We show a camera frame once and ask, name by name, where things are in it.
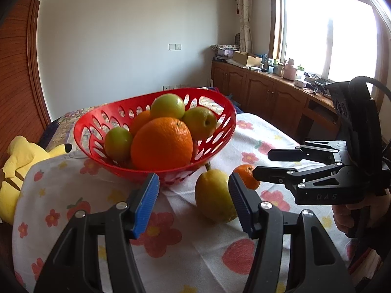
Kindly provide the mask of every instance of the wooden cabinet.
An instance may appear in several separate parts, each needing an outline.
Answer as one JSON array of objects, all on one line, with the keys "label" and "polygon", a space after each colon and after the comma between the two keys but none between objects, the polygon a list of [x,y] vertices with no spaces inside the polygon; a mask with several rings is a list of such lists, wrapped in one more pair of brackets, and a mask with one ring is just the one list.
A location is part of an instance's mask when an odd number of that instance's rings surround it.
[{"label": "wooden cabinet", "polygon": [[221,93],[227,95],[228,87],[224,85],[227,65],[220,62],[212,62],[213,87],[217,87]]},{"label": "wooden cabinet", "polygon": [[243,107],[246,103],[247,72],[244,69],[229,65],[226,63],[212,62],[213,87],[217,87],[224,95],[232,95],[235,100]]},{"label": "wooden cabinet", "polygon": [[306,104],[306,97],[291,86],[274,83],[271,94],[273,110],[270,123],[293,137],[299,125]]},{"label": "wooden cabinet", "polygon": [[247,84],[247,72],[244,69],[236,68],[235,66],[228,66],[226,73],[226,80],[228,85],[227,95],[232,95],[232,100],[240,103],[240,106],[245,106]]},{"label": "wooden cabinet", "polygon": [[328,129],[337,128],[308,107],[309,102],[316,101],[324,108],[333,110],[330,99],[321,95],[312,96],[281,77],[249,71],[228,63],[212,62],[211,78],[214,87],[220,92],[224,95],[232,94],[232,99],[240,104],[241,110],[258,115],[296,140],[305,138],[309,132],[300,123],[302,116],[320,121],[318,123],[326,125]]},{"label": "wooden cabinet", "polygon": [[270,121],[272,112],[271,93],[273,89],[273,81],[254,76],[247,75],[248,93],[246,112],[260,116],[266,121]]}]

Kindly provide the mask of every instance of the red plastic basket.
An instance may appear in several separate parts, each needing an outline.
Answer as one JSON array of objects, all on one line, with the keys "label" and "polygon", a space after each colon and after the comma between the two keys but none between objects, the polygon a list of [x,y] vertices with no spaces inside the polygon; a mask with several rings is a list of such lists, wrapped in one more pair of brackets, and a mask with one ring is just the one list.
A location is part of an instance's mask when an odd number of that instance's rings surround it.
[{"label": "red plastic basket", "polygon": [[160,178],[161,186],[172,185],[183,181],[214,157],[231,139],[236,126],[236,113],[232,103],[222,94],[207,89],[175,89],[158,93],[141,95],[96,108],[83,115],[76,123],[74,137],[79,148],[92,160],[99,163],[108,171],[127,178],[134,182],[142,183],[148,171],[138,171],[117,166],[110,160],[104,150],[104,137],[109,129],[122,126],[129,129],[134,116],[143,110],[148,110],[152,102],[164,93],[179,95],[186,104],[186,110],[190,106],[200,105],[202,97],[210,98],[223,108],[221,114],[211,110],[218,119],[218,128],[212,137],[205,141],[199,141],[199,153],[193,156],[190,165],[175,168],[168,171],[155,171]]}]

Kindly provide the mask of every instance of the small orange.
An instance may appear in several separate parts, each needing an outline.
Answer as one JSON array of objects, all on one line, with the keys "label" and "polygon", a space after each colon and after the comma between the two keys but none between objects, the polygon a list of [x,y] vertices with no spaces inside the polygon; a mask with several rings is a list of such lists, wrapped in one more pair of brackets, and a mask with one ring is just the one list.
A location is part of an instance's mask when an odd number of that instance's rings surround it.
[{"label": "small orange", "polygon": [[238,173],[240,178],[243,180],[244,185],[248,189],[256,190],[261,182],[253,178],[254,165],[242,164],[233,170],[233,173]]},{"label": "small orange", "polygon": [[149,110],[145,110],[134,118],[133,122],[129,126],[129,132],[135,136],[138,130],[140,130],[149,121],[151,121],[151,114]]},{"label": "small orange", "polygon": [[137,169],[165,171],[189,165],[193,153],[190,131],[181,120],[161,117],[149,121],[134,137],[130,155]]}]

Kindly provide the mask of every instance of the wooden wardrobe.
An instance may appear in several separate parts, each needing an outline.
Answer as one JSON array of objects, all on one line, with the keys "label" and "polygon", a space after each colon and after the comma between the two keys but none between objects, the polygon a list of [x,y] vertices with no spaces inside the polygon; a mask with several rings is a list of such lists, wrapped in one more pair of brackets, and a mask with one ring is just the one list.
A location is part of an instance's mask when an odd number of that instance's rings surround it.
[{"label": "wooden wardrobe", "polygon": [[18,135],[38,142],[50,123],[38,74],[38,0],[18,0],[0,26],[0,168]]}]

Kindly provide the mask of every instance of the pikachu plush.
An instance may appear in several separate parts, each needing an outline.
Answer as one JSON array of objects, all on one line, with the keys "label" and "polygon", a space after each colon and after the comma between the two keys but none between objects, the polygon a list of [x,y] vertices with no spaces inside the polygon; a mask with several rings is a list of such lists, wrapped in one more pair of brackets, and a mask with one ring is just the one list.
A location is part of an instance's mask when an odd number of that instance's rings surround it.
[{"label": "pikachu plush", "polygon": [[29,169],[36,163],[65,154],[64,144],[46,152],[25,137],[15,137],[8,146],[9,159],[0,170],[0,218],[9,223],[14,222],[16,203],[22,189],[24,178]]}]

